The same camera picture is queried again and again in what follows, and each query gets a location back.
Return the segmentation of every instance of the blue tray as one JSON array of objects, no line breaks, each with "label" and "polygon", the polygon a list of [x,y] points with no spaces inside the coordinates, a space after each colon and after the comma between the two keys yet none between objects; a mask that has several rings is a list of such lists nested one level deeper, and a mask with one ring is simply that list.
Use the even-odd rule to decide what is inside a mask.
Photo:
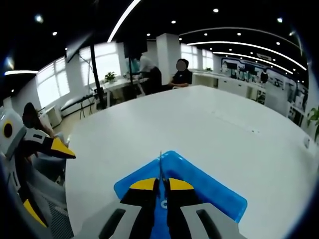
[{"label": "blue tray", "polygon": [[[239,222],[247,208],[247,200],[225,187],[200,169],[196,168],[174,151],[162,155],[162,170],[165,178],[175,178],[191,184],[198,197],[205,203],[211,203],[224,214]],[[158,178],[160,175],[159,158],[123,178],[114,185],[114,191],[122,199],[130,186],[140,180]],[[166,224],[167,210],[160,206],[164,200],[164,185],[159,186],[161,195],[157,198],[155,225],[151,239],[170,238]]]}]

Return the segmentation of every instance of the black shirt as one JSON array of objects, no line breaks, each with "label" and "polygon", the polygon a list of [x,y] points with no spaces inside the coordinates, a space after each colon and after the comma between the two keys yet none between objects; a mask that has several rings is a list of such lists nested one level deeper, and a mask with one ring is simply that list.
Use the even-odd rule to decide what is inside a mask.
[{"label": "black shirt", "polygon": [[184,84],[192,82],[192,72],[188,69],[184,71],[177,71],[176,74],[173,76],[172,83],[174,84]]},{"label": "black shirt", "polygon": [[262,72],[260,75],[260,80],[262,83],[266,83],[268,81],[268,74],[265,72]]}]

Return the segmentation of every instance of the white shirt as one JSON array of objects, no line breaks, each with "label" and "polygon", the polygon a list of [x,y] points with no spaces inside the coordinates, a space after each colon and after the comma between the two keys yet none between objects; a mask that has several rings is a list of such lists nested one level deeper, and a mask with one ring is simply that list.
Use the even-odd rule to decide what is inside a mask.
[{"label": "white shirt", "polygon": [[140,58],[140,72],[150,72],[156,65],[146,56]]}]

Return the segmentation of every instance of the curved light strip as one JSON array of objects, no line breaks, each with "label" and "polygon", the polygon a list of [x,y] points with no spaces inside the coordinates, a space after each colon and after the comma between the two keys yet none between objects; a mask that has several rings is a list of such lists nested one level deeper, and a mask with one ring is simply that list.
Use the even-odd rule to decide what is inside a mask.
[{"label": "curved light strip", "polygon": [[284,71],[287,71],[288,73],[290,74],[293,74],[293,72],[291,72],[290,70],[287,70],[286,68],[282,67],[282,66],[279,66],[275,63],[272,63],[270,61],[265,61],[263,59],[260,59],[260,58],[257,58],[257,57],[253,57],[253,56],[246,56],[246,55],[242,55],[242,54],[236,54],[236,53],[227,53],[227,52],[218,52],[218,51],[214,51],[213,54],[222,54],[222,55],[232,55],[232,56],[242,56],[242,57],[247,57],[247,58],[250,58],[250,59],[254,59],[254,60],[258,60],[258,61],[263,61],[263,62],[266,62],[268,64],[271,64],[273,66],[277,66],[278,68],[284,70]]},{"label": "curved light strip", "polygon": [[19,70],[19,71],[6,71],[5,76],[15,75],[15,74],[37,74],[38,71],[29,71],[29,70]]},{"label": "curved light strip", "polygon": [[129,7],[125,10],[125,12],[123,13],[123,15],[121,16],[120,20],[118,21],[118,23],[116,23],[109,39],[108,39],[108,43],[110,43],[113,40],[114,35],[116,34],[116,32],[119,30],[120,26],[122,25],[123,21],[125,20],[125,18],[130,14],[130,12],[136,7],[136,5],[142,0],[134,0]]},{"label": "curved light strip", "polygon": [[265,34],[268,34],[268,35],[272,35],[272,36],[278,37],[278,38],[280,38],[280,39],[282,39],[282,40],[284,40],[286,42],[289,42],[290,44],[293,44],[295,47],[300,48],[300,46],[298,46],[298,45],[294,44],[293,42],[283,38],[282,36],[278,36],[276,34],[268,32],[268,31],[263,31],[263,30],[253,29],[253,28],[247,28],[247,27],[235,27],[235,26],[212,27],[212,28],[200,29],[200,30],[195,30],[195,31],[189,31],[189,32],[180,34],[180,36],[191,34],[191,33],[195,33],[195,32],[199,32],[199,31],[223,30],[223,29],[238,29],[238,30],[257,31],[257,32],[261,32],[261,33],[265,33]]},{"label": "curved light strip", "polygon": [[194,43],[189,43],[187,44],[188,46],[192,46],[192,45],[201,45],[201,44],[235,44],[235,45],[243,45],[243,46],[251,46],[251,47],[256,47],[256,48],[259,48],[259,49],[263,49],[263,50],[266,50],[266,51],[270,51],[272,53],[275,53],[275,54],[278,54],[282,57],[285,57],[286,59],[294,62],[296,65],[300,66],[303,70],[307,70],[306,67],[304,67],[302,64],[298,63],[297,61],[291,59],[290,57],[280,53],[280,52],[277,52],[277,51],[274,51],[274,50],[271,50],[271,49],[268,49],[266,47],[262,47],[262,46],[257,46],[257,45],[253,45],[253,44],[248,44],[248,43],[243,43],[243,42],[235,42],[235,41],[203,41],[203,42],[194,42]]}]

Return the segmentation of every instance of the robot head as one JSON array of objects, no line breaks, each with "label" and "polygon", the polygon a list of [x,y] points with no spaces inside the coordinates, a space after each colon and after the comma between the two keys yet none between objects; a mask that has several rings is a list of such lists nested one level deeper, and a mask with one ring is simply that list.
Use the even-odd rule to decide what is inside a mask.
[{"label": "robot head", "polygon": [[13,109],[0,108],[0,148],[11,160],[16,148],[26,135],[26,127],[21,117]]},{"label": "robot head", "polygon": [[0,148],[8,160],[16,152],[24,157],[42,152],[58,158],[75,158],[74,153],[59,138],[49,138],[40,130],[26,128],[13,109],[0,108],[0,128]]}]

